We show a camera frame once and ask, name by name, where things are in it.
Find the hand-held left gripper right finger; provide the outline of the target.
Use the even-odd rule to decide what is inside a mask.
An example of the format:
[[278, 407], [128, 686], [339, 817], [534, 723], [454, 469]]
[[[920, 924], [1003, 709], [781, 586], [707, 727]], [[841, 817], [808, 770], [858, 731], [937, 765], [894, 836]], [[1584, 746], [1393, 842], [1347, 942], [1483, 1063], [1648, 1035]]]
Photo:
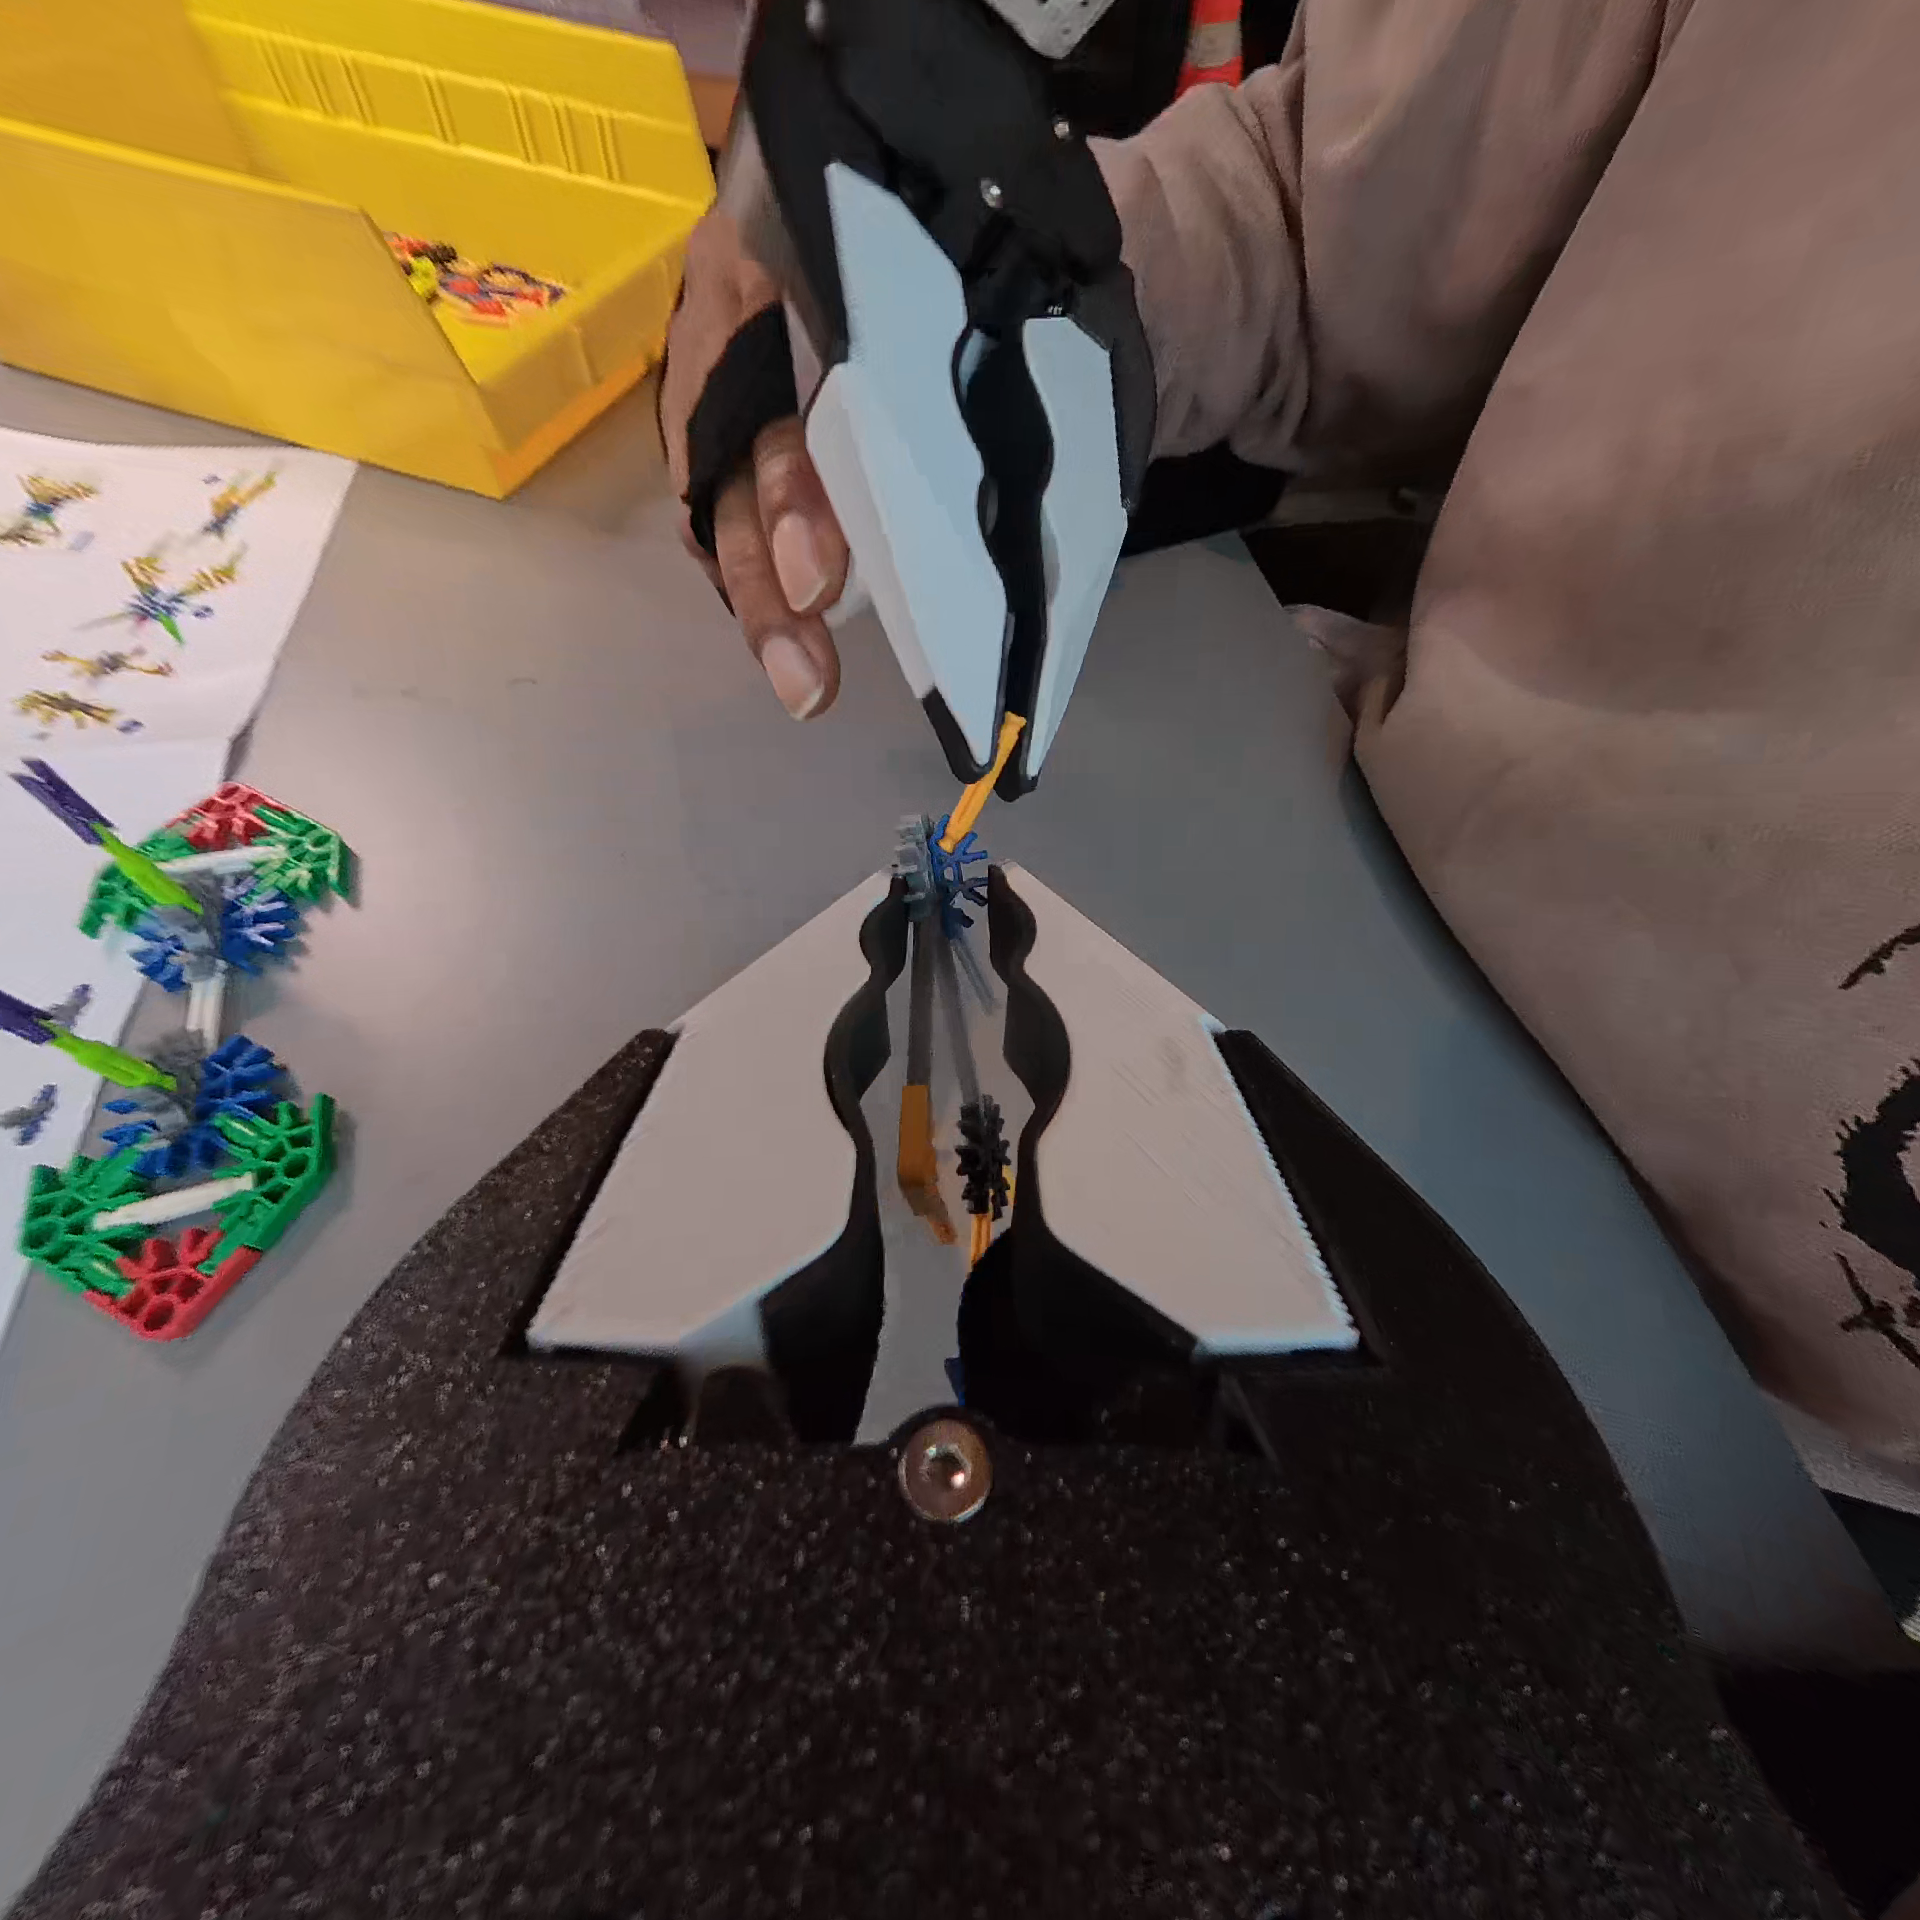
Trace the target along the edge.
[[989, 877], [1027, 1100], [994, 1345], [1045, 1399], [1361, 1359], [1361, 1325], [1229, 1066], [1228, 1028], [1030, 870]]

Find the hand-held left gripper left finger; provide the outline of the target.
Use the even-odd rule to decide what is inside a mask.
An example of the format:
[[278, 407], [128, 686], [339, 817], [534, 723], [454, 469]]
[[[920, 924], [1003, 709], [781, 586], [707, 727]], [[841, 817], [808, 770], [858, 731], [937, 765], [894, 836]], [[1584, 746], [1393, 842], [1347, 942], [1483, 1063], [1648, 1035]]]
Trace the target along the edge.
[[884, 1311], [866, 1094], [906, 951], [906, 890], [877, 870], [675, 1021], [530, 1350], [668, 1359], [690, 1396], [744, 1366], [786, 1411], [864, 1411]]

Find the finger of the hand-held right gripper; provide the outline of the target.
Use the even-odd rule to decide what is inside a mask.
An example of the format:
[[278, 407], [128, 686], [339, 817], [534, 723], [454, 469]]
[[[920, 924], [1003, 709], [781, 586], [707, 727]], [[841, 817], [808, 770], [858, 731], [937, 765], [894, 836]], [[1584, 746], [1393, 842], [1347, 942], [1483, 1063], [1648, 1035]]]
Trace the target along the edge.
[[890, 189], [845, 162], [822, 186], [848, 345], [808, 410], [808, 450], [954, 778], [974, 782], [997, 748], [1010, 607], [956, 390], [965, 285]]
[[1022, 327], [1012, 477], [1002, 489], [1002, 579], [1012, 641], [1003, 709], [1025, 721], [1002, 795], [1038, 782], [1082, 679], [1128, 530], [1114, 353], [1075, 317]]

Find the colourful toy rod model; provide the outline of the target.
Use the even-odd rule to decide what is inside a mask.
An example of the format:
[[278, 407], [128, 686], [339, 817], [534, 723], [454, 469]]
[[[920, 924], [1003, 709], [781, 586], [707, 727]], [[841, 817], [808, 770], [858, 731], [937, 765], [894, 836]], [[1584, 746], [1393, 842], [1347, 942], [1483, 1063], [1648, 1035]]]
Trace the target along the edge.
[[[4, 1102], [28, 1167], [21, 1261], [144, 1341], [192, 1338], [324, 1194], [339, 1107], [301, 1094], [291, 1066], [229, 1023], [243, 979], [289, 966], [316, 907], [352, 899], [357, 854], [313, 817], [225, 782], [141, 839], [46, 758], [11, 780], [100, 863], [77, 935], [130, 962], [177, 1021], [141, 1044], [91, 1038], [89, 981], [57, 999], [4, 991], [4, 1035], [49, 1053], [97, 1094], [64, 1094], [43, 1067]], [[70, 1139], [62, 1162], [42, 1147]]]

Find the person's right forearm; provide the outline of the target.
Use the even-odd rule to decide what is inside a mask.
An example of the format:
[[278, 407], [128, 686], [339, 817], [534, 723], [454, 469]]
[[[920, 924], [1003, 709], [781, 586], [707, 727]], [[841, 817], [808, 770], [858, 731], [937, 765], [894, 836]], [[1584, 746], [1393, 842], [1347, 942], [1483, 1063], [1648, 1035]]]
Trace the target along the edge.
[[1097, 142], [1157, 452], [1444, 484], [1686, 12], [1309, 3], [1275, 65]]

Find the person's right hand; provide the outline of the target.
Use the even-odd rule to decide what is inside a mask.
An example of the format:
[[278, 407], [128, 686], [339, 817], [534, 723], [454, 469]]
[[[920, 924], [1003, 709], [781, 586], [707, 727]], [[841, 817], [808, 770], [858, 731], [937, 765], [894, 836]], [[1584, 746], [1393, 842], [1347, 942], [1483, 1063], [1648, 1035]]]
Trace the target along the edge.
[[[689, 239], [657, 404], [680, 497], [689, 494], [689, 423], [709, 372], [732, 338], [780, 301], [776, 276], [744, 246], [736, 221], [709, 207]], [[689, 519], [683, 545], [732, 607], [780, 706], [802, 723], [822, 716], [841, 686], [826, 612], [848, 586], [848, 542], [797, 417], [756, 435], [747, 461], [716, 497], [712, 529], [712, 555]]]

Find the pile of toy building pieces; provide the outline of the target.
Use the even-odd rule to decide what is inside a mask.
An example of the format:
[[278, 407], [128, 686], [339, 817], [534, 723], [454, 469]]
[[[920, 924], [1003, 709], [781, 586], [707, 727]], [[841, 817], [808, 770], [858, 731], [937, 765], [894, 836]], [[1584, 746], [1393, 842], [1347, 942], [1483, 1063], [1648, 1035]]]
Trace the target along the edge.
[[508, 330], [569, 300], [562, 282], [468, 255], [450, 243], [406, 230], [384, 230], [382, 237], [416, 298], [465, 325]]

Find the person's beige clothing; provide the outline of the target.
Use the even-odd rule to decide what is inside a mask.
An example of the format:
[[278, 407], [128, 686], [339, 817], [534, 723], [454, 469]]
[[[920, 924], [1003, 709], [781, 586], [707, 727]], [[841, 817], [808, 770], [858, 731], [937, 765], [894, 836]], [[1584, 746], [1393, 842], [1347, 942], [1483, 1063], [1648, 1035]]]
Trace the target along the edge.
[[1817, 1481], [1915, 1513], [1915, 4], [1685, 4], [1361, 763]]

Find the yellow plastic bin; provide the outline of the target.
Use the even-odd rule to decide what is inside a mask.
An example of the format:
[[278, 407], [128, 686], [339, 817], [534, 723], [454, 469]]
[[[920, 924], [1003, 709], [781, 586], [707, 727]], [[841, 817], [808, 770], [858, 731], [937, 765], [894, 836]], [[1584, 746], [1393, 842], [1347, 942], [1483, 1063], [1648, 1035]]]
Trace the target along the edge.
[[[4, 362], [506, 498], [659, 366], [714, 169], [670, 38], [450, 3], [17, 3]], [[569, 287], [424, 305], [384, 230]]]

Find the white folded instruction booklet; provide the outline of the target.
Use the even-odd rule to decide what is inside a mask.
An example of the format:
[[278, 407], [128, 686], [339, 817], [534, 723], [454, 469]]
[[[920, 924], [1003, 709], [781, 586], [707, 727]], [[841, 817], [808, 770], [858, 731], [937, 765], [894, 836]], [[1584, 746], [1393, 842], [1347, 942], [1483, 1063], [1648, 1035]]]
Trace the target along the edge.
[[141, 449], [2, 435], [2, 985], [86, 987], [120, 1042], [128, 938], [83, 911], [107, 853], [17, 782], [43, 758], [140, 846], [229, 774], [357, 476], [296, 449]]

